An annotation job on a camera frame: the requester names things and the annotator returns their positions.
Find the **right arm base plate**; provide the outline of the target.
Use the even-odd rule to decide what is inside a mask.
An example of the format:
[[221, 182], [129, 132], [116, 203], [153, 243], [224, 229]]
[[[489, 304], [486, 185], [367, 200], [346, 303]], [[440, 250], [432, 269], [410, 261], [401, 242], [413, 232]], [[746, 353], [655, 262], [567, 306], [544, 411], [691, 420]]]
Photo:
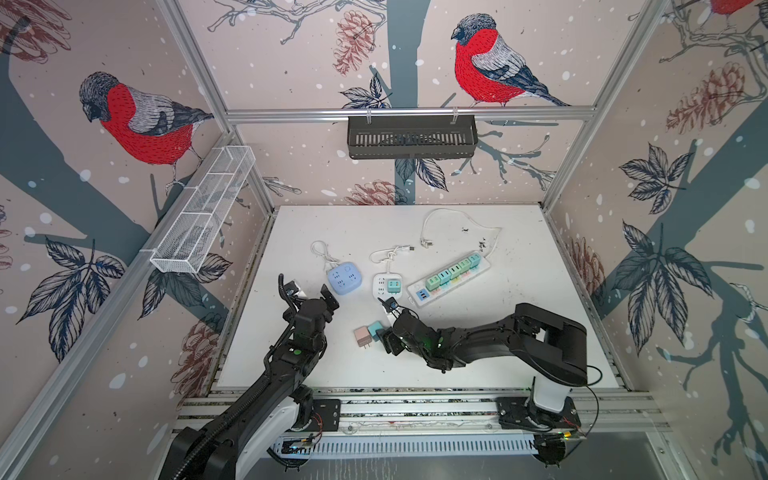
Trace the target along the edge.
[[565, 398], [563, 409], [559, 412], [536, 407], [529, 397], [499, 397], [495, 403], [499, 414], [498, 422], [504, 430], [548, 433], [581, 428], [574, 401], [570, 396]]

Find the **blue square power socket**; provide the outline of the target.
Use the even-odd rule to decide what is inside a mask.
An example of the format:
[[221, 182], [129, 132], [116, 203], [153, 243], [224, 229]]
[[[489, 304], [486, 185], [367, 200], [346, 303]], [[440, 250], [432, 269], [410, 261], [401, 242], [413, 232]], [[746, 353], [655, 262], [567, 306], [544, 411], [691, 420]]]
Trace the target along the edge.
[[336, 294], [346, 295], [362, 285], [362, 274], [357, 266], [333, 257], [324, 241], [314, 241], [310, 249], [314, 255], [323, 259], [327, 280]]

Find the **white square power socket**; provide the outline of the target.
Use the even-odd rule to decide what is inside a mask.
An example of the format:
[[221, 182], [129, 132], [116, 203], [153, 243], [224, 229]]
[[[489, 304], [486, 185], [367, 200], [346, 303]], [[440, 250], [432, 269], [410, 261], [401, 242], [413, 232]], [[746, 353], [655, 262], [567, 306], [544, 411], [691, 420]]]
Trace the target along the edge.
[[[400, 273], [397, 273], [392, 269], [392, 264], [399, 254], [408, 254], [414, 250], [415, 247], [412, 245], [396, 245], [388, 249], [374, 251], [369, 255], [369, 260], [373, 264], [383, 268], [382, 272], [376, 273], [373, 276], [372, 295], [374, 298], [386, 299], [389, 297], [394, 297], [396, 300], [401, 298], [405, 291], [403, 277]], [[402, 281], [402, 291], [400, 294], [391, 295], [387, 292], [387, 280], [391, 278], [399, 279]]]

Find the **white multicolour power strip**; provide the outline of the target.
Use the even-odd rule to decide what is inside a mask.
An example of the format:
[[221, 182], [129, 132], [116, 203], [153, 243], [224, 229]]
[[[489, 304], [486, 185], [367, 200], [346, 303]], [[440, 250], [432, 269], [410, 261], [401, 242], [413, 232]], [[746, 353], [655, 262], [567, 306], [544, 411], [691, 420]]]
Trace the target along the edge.
[[435, 241], [426, 236], [430, 221], [450, 215], [459, 215], [463, 219], [458, 226], [460, 233], [469, 234], [474, 230], [479, 231], [480, 237], [477, 248], [458, 256], [441, 268], [408, 285], [406, 291], [416, 307], [425, 307], [444, 298], [459, 287], [483, 275], [492, 267], [489, 257], [497, 248], [503, 228], [481, 225], [471, 215], [460, 210], [437, 208], [430, 211], [422, 223], [419, 238], [421, 247], [429, 249], [435, 246]]

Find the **teal charger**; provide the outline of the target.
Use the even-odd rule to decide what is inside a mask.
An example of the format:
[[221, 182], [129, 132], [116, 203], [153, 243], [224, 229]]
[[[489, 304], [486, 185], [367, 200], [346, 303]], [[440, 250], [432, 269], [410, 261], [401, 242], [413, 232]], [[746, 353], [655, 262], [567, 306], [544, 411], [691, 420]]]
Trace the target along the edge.
[[380, 340], [380, 333], [386, 330], [386, 327], [379, 321], [376, 321], [367, 327], [367, 330], [374, 341]]

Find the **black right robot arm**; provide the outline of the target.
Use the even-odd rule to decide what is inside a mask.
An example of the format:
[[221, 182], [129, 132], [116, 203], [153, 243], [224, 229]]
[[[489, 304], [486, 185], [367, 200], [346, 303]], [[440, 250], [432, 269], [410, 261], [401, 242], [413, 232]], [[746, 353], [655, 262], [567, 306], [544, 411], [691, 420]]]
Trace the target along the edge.
[[589, 386], [587, 333], [582, 324], [519, 303], [512, 314], [497, 322], [433, 329], [392, 297], [381, 304], [394, 323], [377, 336], [391, 355], [408, 351], [443, 373], [476, 361], [511, 356], [536, 372], [527, 397], [497, 400], [503, 429], [532, 433], [581, 429], [570, 392]]

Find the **pink USB charger plug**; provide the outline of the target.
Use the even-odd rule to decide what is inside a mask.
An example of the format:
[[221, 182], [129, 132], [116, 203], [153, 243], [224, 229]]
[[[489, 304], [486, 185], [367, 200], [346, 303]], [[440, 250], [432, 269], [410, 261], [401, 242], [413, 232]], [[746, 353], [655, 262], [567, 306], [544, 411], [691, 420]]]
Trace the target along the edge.
[[373, 343], [373, 337], [367, 326], [359, 327], [354, 330], [354, 337], [360, 348], [367, 348]]

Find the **teal charger plug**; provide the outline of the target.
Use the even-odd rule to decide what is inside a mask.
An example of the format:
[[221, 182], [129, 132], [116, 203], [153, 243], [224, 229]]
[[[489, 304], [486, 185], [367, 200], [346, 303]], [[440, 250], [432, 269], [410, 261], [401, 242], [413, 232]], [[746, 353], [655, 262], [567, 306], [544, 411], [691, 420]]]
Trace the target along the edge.
[[470, 262], [470, 268], [476, 268], [480, 265], [482, 256], [480, 254], [474, 253], [470, 255], [467, 260]]
[[448, 283], [451, 280], [451, 274], [449, 270], [444, 270], [438, 274], [438, 278], [439, 278], [439, 284], [443, 285]]
[[402, 281], [395, 278], [388, 279], [386, 289], [391, 295], [400, 294], [402, 291]]

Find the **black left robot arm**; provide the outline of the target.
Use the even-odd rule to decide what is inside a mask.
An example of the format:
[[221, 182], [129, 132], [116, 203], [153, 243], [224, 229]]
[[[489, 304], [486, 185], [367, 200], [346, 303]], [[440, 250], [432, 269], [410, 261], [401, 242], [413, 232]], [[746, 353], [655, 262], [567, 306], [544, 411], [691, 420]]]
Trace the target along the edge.
[[327, 286], [307, 298], [278, 276], [287, 322], [263, 358], [264, 372], [222, 414], [200, 429], [184, 428], [172, 441], [161, 479], [244, 479], [272, 445], [291, 429], [316, 418], [311, 388], [303, 381], [326, 352], [325, 327], [339, 308]]

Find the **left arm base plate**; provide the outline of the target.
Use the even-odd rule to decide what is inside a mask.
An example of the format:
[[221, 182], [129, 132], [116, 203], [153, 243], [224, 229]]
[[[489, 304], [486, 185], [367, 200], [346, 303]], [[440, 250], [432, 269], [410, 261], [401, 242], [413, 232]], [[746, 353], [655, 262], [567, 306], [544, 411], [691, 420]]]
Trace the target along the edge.
[[287, 397], [265, 418], [257, 432], [275, 435], [286, 432], [336, 432], [340, 414], [339, 399], [315, 399], [310, 403], [301, 403]]

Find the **teal charger plug bottom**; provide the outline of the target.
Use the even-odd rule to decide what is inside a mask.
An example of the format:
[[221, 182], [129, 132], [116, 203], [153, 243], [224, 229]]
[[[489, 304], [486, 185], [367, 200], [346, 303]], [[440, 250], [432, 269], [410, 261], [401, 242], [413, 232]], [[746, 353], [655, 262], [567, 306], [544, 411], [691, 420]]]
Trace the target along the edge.
[[443, 285], [448, 283], [451, 280], [451, 274], [449, 270], [444, 270], [438, 274], [438, 278], [439, 278], [439, 284]]

